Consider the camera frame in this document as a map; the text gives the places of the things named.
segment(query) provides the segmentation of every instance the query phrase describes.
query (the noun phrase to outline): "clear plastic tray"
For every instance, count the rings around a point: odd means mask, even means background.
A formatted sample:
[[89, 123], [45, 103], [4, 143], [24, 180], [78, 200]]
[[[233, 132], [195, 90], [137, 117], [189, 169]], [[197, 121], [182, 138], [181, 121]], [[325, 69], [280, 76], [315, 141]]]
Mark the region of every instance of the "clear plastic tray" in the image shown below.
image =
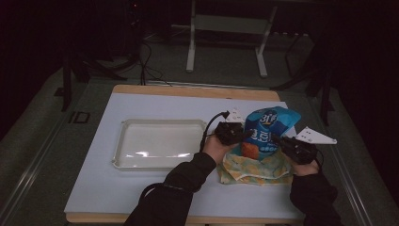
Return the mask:
[[170, 170], [199, 151], [205, 126], [202, 120], [123, 121], [112, 163], [118, 170]]

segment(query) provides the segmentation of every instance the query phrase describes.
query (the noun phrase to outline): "snack bag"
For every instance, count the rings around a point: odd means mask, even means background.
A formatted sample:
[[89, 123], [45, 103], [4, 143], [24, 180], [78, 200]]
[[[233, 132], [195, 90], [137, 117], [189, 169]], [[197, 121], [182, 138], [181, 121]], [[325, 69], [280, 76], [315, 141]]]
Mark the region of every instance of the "snack bag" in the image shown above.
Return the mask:
[[297, 112], [281, 106], [252, 112], [246, 118], [244, 131], [252, 130], [253, 134], [242, 142], [242, 156], [262, 161], [272, 155], [279, 146], [271, 140], [271, 133], [281, 137], [299, 119]]

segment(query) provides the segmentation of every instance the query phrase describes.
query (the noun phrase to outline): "patterned cloth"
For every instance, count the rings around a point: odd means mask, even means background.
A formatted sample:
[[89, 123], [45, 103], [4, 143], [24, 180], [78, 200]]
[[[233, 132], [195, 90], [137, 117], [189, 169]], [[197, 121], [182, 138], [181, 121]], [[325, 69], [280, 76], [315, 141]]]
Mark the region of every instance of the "patterned cloth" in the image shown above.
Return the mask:
[[262, 161], [243, 157], [240, 150], [227, 153], [223, 163], [217, 167], [220, 183], [225, 185], [251, 184], [258, 186], [291, 184], [291, 165], [281, 150]]

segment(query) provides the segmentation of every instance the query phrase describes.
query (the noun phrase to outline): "black sleeve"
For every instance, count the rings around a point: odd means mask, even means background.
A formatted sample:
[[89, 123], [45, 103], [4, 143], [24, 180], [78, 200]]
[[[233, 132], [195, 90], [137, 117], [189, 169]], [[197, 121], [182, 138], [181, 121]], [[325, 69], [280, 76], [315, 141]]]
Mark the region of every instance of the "black sleeve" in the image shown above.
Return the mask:
[[338, 191], [324, 174], [296, 176], [290, 199], [296, 208], [306, 215], [304, 225], [342, 225], [341, 218], [332, 205]]
[[193, 193], [205, 183], [216, 163], [207, 153], [196, 153], [183, 162], [139, 202], [124, 226], [185, 225]]

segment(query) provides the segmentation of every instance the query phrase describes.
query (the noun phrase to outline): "white tabletop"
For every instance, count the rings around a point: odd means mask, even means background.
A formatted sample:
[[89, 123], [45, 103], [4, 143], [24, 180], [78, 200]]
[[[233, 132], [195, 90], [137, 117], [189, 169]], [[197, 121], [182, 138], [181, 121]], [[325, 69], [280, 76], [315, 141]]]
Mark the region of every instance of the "white tabletop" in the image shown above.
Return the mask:
[[[122, 214], [126, 217], [141, 191], [163, 182], [167, 171], [121, 171], [112, 164], [121, 123], [127, 119], [200, 119], [237, 108], [243, 117], [254, 110], [284, 102], [112, 93], [88, 155], [65, 207], [68, 220], [76, 214]], [[217, 125], [211, 125], [210, 131]], [[292, 129], [288, 135], [294, 135]], [[214, 170], [194, 195], [189, 217], [301, 219], [291, 204], [288, 185], [222, 185]]]

